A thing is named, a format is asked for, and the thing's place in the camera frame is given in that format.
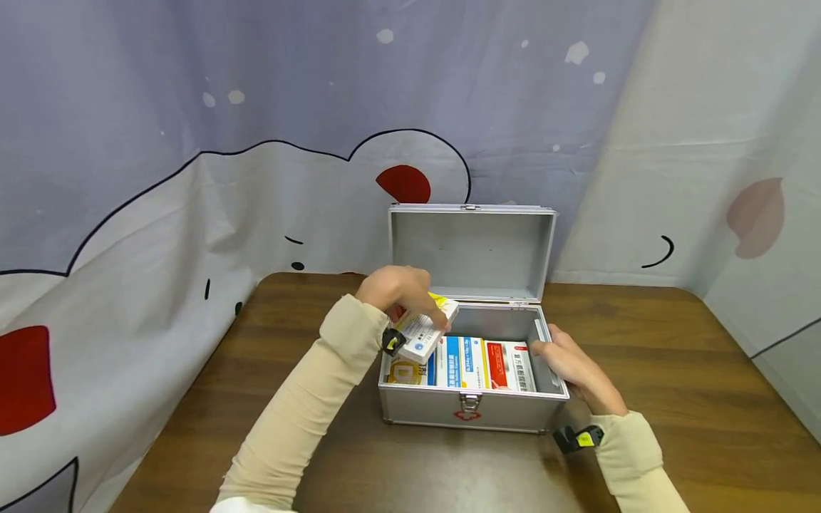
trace open lid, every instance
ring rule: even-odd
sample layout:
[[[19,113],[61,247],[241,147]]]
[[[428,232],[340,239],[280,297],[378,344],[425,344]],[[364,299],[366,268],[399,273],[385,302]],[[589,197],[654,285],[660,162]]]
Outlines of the open lid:
[[[394,204],[392,261],[430,272],[454,300],[542,300],[555,210],[525,205]]]

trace white curtain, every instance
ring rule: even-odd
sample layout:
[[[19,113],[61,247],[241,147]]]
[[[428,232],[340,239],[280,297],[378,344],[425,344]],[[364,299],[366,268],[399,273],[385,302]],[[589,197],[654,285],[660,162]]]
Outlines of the white curtain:
[[[821,2],[660,2],[553,279],[693,291],[821,438],[820,143]]]

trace sleeve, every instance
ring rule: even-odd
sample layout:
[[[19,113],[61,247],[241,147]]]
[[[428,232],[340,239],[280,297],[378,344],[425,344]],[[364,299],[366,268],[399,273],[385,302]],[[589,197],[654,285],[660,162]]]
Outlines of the sleeve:
[[[604,431],[596,457],[621,511],[689,511],[664,472],[661,447],[642,414],[593,415],[592,424]]]
[[[333,306],[319,339],[234,456],[212,513],[290,510],[304,468],[342,403],[374,362],[387,325],[387,315],[352,295]]]

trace hand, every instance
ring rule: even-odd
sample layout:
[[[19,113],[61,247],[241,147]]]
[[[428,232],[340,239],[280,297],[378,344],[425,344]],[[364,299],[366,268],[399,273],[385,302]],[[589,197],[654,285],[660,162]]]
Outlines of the hand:
[[[550,365],[562,379],[571,383],[594,415],[627,415],[629,410],[621,394],[604,371],[581,350],[576,341],[548,324],[553,342],[534,341],[530,350]]]
[[[408,309],[427,315],[439,329],[450,331],[445,313],[428,294],[430,273],[423,269],[388,265],[374,271],[360,285],[356,299],[389,313],[397,321],[401,311]]]

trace aluminum first aid box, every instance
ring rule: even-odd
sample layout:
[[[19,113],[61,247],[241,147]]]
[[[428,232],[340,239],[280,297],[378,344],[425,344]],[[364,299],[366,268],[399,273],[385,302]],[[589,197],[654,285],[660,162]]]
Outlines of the aluminum first aid box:
[[[524,205],[394,204],[388,212],[392,261],[427,269],[430,290],[460,302],[448,335],[494,341],[549,341],[539,304],[557,213]],[[536,392],[385,382],[390,424],[546,433],[570,399],[567,384],[531,358]]]

